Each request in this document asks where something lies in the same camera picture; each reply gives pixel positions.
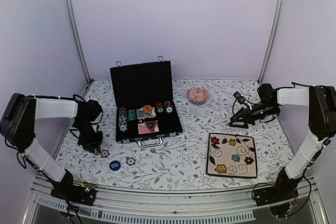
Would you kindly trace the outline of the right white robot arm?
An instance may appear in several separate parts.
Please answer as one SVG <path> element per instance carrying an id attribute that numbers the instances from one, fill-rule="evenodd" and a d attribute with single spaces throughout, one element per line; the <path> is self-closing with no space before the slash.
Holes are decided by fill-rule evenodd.
<path id="1" fill-rule="evenodd" d="M 273 88 L 264 83 L 257 89 L 259 102 L 248 101 L 236 91 L 235 102 L 242 105 L 230 118 L 229 126 L 247 129 L 268 116 L 274 118 L 282 106 L 308 108 L 308 130 L 292 161 L 278 174 L 277 183 L 271 190 L 276 201 L 291 194 L 290 183 L 300 181 L 305 171 L 315 163 L 323 148 L 335 136 L 335 88 L 324 85 L 307 85 L 293 82 L 289 87 Z"/>

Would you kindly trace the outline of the blue small blind button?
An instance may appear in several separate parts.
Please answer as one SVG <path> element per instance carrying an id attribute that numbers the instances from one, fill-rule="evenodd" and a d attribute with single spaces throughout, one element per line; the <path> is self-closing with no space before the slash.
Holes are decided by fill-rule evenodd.
<path id="1" fill-rule="evenodd" d="M 118 171 L 121 168 L 121 163 L 119 161 L 111 161 L 109 164 L 109 168 L 112 171 Z"/>

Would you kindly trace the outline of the black poker case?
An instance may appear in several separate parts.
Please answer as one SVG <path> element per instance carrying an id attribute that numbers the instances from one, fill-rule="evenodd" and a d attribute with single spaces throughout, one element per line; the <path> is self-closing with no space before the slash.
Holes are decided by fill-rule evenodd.
<path id="1" fill-rule="evenodd" d="M 174 137 L 183 132 L 173 98 L 172 69 L 170 61 L 165 61 L 162 56 L 157 61 L 123 65 L 120 61 L 110 68 L 111 83 L 116 103 L 116 133 L 118 143 L 137 143 L 140 148 L 150 147 L 145 141 L 159 140 Z M 157 113 L 155 105 L 158 102 L 171 101 L 172 113 L 166 113 L 165 106 L 162 113 Z M 119 109 L 141 110 L 143 106 L 151 105 L 156 117 L 144 120 L 128 121 L 125 132 L 119 130 Z M 146 121 L 158 121 L 159 132 L 139 134 L 138 124 Z"/>

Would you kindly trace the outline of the red playing card deck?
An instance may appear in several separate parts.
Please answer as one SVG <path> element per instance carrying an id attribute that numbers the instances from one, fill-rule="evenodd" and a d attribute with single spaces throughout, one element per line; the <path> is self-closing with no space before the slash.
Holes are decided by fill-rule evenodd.
<path id="1" fill-rule="evenodd" d="M 154 132 L 151 132 L 144 124 L 144 122 L 138 124 L 138 133 L 139 134 L 150 134 L 150 133 L 156 133 L 159 132 L 159 126 L 157 123 L 157 126 L 155 127 Z"/>

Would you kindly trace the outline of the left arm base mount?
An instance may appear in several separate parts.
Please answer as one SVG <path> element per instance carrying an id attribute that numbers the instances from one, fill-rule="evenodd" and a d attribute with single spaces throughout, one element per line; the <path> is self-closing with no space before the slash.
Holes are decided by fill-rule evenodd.
<path id="1" fill-rule="evenodd" d="M 68 202 L 74 202 L 86 206 L 93 206 L 97 191 L 95 189 L 87 190 L 86 187 L 77 186 L 72 183 L 51 182 L 53 189 L 51 196 Z"/>

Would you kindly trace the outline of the black triangular dealer button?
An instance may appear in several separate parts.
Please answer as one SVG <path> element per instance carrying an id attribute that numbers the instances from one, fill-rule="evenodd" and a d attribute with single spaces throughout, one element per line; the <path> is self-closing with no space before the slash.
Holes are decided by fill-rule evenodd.
<path id="1" fill-rule="evenodd" d="M 146 121 L 144 122 L 144 124 L 151 132 L 154 132 L 155 127 L 158 124 L 158 121 Z"/>

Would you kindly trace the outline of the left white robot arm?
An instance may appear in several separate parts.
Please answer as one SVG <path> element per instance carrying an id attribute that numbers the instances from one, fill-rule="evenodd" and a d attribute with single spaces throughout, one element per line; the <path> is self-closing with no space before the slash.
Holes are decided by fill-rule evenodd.
<path id="1" fill-rule="evenodd" d="M 96 119 L 103 115 L 98 101 L 86 101 L 74 94 L 71 98 L 14 93 L 1 118 L 1 135 L 5 144 L 23 157 L 38 172 L 43 173 L 67 200 L 78 195 L 73 175 L 61 167 L 41 146 L 35 134 L 38 120 L 71 119 L 72 130 L 77 131 L 78 145 L 95 153 L 102 143 L 102 132 Z"/>

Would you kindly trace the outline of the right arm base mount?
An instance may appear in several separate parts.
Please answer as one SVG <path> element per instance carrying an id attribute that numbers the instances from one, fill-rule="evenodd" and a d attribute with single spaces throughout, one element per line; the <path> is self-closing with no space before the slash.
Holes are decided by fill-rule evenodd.
<path id="1" fill-rule="evenodd" d="M 277 219 L 289 217 L 296 205 L 298 196 L 296 189 L 279 191 L 274 185 L 266 183 L 258 183 L 251 191 L 251 197 L 256 205 L 268 206 L 270 214 Z"/>

